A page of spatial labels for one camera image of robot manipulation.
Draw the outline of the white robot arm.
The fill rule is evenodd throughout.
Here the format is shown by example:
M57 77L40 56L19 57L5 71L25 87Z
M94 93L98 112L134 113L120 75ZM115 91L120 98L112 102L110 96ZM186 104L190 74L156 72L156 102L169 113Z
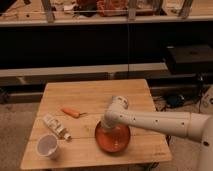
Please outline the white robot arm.
M114 96L101 118L109 131L117 124L130 125L201 144L197 171L213 171L213 116L191 112L147 112L128 109L128 100Z

